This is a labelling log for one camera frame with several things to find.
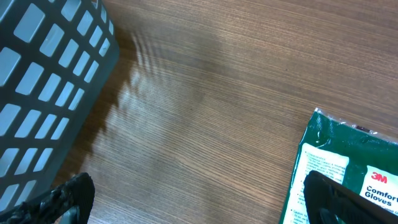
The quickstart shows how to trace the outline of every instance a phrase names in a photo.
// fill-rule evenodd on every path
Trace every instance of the plastic basket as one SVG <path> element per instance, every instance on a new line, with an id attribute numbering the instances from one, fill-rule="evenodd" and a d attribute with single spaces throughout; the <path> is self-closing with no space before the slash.
<path id="1" fill-rule="evenodd" d="M 0 1 L 0 213 L 49 189 L 118 57 L 101 1 Z"/>

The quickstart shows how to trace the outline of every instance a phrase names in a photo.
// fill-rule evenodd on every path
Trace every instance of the wood grain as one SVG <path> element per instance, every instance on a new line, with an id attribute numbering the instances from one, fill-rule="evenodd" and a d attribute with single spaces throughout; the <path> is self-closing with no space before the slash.
<path id="1" fill-rule="evenodd" d="M 108 0 L 120 60 L 55 184 L 92 223 L 277 223 L 315 109 L 398 137 L 394 0 Z"/>

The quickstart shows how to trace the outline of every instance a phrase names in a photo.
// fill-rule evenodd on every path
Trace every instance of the red logo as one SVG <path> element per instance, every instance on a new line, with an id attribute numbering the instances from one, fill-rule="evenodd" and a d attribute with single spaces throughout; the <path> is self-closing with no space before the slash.
<path id="1" fill-rule="evenodd" d="M 387 183 L 387 177 L 383 177 L 383 175 L 378 174 L 377 172 L 373 172 L 372 179 L 384 182 L 385 184 Z"/>

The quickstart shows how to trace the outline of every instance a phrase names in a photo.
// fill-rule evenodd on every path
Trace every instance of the label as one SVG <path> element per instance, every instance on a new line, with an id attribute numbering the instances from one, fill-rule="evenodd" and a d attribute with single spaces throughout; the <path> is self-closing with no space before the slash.
<path id="1" fill-rule="evenodd" d="M 311 170 L 331 178 L 341 184 L 344 179 L 349 158 L 339 154 L 318 149 L 310 144 L 302 146 L 300 160 L 298 161 L 293 186 L 290 189 L 289 201 L 287 202 L 284 224 L 309 223 L 307 209 L 304 200 L 304 180 Z"/>
<path id="2" fill-rule="evenodd" d="M 368 166 L 360 196 L 398 215 L 398 176 Z"/>

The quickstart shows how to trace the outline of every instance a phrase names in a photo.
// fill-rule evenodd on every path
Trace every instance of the wooden surface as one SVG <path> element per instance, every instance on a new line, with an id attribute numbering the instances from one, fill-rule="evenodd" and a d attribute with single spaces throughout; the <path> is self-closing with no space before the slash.
<path id="1" fill-rule="evenodd" d="M 315 109 L 398 137 L 396 0 L 109 0 L 120 60 L 55 181 L 92 223 L 277 223 Z"/>

